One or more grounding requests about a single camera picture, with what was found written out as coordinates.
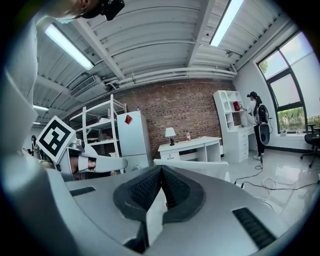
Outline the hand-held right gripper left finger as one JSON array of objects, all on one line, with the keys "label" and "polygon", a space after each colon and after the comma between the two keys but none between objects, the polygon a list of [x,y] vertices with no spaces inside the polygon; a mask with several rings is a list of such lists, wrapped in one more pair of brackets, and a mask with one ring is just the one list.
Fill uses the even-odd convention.
[{"label": "hand-held right gripper left finger", "polygon": [[138,253],[149,247],[147,231],[147,212],[161,189],[162,168],[153,166],[150,170],[119,185],[113,192],[113,201],[121,214],[133,221],[140,222],[136,238],[125,246]]}]

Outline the long ceiling light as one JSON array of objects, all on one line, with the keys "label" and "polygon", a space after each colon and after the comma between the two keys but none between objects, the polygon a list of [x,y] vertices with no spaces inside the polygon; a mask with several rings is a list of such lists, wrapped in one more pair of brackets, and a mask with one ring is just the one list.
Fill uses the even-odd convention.
[{"label": "long ceiling light", "polygon": [[94,64],[55,25],[50,24],[44,33],[84,69],[94,68]]},{"label": "long ceiling light", "polygon": [[226,9],[219,21],[219,24],[210,40],[210,45],[218,47],[223,37],[227,33],[244,0],[229,0]]}]

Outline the black office chair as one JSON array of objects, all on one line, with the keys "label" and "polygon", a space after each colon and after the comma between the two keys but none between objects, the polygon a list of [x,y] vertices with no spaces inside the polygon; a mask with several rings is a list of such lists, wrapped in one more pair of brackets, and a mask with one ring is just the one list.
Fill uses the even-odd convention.
[{"label": "black office chair", "polygon": [[315,124],[308,124],[304,140],[307,144],[311,145],[311,152],[302,154],[300,159],[302,160],[304,157],[312,156],[312,160],[308,165],[308,167],[311,168],[315,159],[320,159],[320,126],[315,127]]}]

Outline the black frame window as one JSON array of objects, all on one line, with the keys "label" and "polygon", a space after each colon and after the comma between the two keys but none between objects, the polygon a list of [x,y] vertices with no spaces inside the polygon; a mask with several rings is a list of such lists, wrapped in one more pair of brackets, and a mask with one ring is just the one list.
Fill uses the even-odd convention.
[{"label": "black frame window", "polygon": [[302,31],[256,65],[269,90],[279,134],[304,134],[320,127],[320,61]]}]

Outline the person's left hand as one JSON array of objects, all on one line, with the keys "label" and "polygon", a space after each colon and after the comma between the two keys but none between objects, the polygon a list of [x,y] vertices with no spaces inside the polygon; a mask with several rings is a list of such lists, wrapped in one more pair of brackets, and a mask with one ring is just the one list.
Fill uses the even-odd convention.
[{"label": "person's left hand", "polygon": [[73,174],[96,170],[96,158],[83,155],[80,151],[69,151],[70,168]]}]

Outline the ceiling air conditioner unit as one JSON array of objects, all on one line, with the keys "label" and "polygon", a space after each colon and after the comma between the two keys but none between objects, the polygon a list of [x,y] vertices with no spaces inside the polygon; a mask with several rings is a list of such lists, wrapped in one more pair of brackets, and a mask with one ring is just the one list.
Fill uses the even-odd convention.
[{"label": "ceiling air conditioner unit", "polygon": [[73,87],[69,92],[69,96],[84,103],[95,99],[106,92],[106,85],[103,80],[97,75],[92,75]]}]

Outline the white desk with drawers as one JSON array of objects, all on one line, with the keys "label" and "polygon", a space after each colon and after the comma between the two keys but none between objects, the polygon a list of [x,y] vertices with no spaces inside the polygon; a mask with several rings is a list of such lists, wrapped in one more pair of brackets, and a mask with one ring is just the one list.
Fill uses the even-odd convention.
[{"label": "white desk with drawers", "polygon": [[220,137],[203,136],[191,140],[160,145],[158,152],[162,160],[220,162]]}]

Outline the white metal shelf rack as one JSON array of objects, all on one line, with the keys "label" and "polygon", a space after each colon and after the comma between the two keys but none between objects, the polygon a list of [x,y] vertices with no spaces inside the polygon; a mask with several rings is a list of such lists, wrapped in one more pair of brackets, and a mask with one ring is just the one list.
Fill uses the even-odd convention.
[{"label": "white metal shelf rack", "polygon": [[76,131],[78,138],[97,150],[99,155],[109,154],[120,157],[118,139],[118,115],[127,112],[126,104],[111,95],[97,105],[84,106],[82,111],[69,118],[69,125]]}]

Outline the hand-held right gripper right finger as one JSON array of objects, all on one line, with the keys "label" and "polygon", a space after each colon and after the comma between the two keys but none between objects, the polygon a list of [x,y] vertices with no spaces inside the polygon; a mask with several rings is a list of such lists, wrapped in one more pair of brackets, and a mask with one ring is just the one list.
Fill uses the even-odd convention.
[{"label": "hand-held right gripper right finger", "polygon": [[199,182],[166,165],[161,167],[161,188],[167,203],[167,212],[162,217],[163,224],[190,220],[206,200],[206,192]]}]

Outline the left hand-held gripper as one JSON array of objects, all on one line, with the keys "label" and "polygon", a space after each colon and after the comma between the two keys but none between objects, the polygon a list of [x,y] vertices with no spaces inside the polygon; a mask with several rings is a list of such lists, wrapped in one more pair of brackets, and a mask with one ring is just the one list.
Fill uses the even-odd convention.
[{"label": "left hand-held gripper", "polygon": [[95,171],[91,173],[107,173],[127,166],[127,160],[121,157],[99,155],[90,145],[76,137],[76,131],[54,116],[40,133],[37,144],[52,160],[56,170],[61,173],[72,173],[69,151],[81,152],[83,156],[96,158]]}]

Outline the white shade table lamp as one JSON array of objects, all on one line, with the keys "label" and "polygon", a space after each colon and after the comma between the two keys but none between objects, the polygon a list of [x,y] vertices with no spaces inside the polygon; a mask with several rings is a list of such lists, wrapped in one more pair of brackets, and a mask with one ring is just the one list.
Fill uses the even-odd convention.
[{"label": "white shade table lamp", "polygon": [[165,129],[165,137],[170,139],[170,146],[174,146],[174,137],[176,136],[175,130],[173,127],[168,127]]}]

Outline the person's torso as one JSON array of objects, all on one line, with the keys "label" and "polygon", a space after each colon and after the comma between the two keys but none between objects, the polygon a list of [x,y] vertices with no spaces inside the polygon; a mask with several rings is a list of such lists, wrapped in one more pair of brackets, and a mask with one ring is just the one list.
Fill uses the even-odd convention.
[{"label": "person's torso", "polygon": [[37,28],[32,18],[14,37],[0,76],[0,152],[21,151],[38,113],[33,108],[37,79]]}]

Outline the white bookcase desk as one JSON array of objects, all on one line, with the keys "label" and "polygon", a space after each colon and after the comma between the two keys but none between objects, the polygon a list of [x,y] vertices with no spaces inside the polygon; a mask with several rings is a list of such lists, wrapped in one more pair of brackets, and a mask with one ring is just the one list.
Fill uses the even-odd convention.
[{"label": "white bookcase desk", "polygon": [[234,111],[233,102],[242,105],[238,91],[218,90],[213,94],[222,135],[224,161],[241,163],[249,156],[249,150],[256,149],[254,128],[249,115],[243,110]]}]

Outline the grey refrigerator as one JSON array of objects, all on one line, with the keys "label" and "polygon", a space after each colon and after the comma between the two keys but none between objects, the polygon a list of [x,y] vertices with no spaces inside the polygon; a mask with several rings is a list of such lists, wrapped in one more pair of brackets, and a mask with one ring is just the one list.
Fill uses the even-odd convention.
[{"label": "grey refrigerator", "polygon": [[[125,123],[126,115],[132,117]],[[127,173],[152,165],[152,151],[146,118],[140,111],[132,111],[117,116],[117,130],[121,156],[127,160]]]}]

